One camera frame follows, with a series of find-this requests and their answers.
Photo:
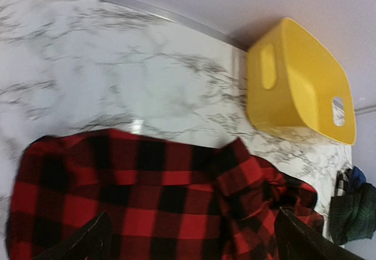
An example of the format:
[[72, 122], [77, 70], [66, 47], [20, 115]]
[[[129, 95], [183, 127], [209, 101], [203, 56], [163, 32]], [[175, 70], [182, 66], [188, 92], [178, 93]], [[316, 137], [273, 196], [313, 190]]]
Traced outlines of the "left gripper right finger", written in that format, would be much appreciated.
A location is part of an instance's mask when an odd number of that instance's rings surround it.
[[333, 244], [292, 212], [281, 209], [276, 217], [278, 257], [288, 260], [362, 260], [358, 255]]

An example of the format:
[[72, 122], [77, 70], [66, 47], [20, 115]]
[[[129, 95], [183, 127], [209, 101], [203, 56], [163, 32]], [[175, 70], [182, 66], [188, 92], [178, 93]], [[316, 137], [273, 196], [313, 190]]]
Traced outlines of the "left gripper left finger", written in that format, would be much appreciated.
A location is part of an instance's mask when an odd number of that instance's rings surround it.
[[34, 257], [38, 260], [109, 259], [113, 225], [106, 211], [77, 229], [68, 239]]

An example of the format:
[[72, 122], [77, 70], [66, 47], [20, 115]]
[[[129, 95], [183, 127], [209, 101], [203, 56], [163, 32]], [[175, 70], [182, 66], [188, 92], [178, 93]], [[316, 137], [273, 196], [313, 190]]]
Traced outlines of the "dark green plaid skirt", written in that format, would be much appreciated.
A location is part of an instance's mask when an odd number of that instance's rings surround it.
[[375, 232], [375, 187], [365, 183], [354, 194], [332, 197], [329, 230], [337, 245], [371, 239]]

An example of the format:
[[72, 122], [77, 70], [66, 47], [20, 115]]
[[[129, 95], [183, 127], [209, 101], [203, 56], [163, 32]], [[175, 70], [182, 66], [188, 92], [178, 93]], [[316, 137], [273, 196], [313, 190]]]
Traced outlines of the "red black plaid shirt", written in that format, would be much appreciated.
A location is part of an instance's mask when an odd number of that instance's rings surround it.
[[279, 210], [322, 232], [317, 198], [241, 139], [208, 148], [116, 129], [44, 136], [21, 158], [6, 249], [31, 259], [107, 212], [111, 259], [277, 259]]

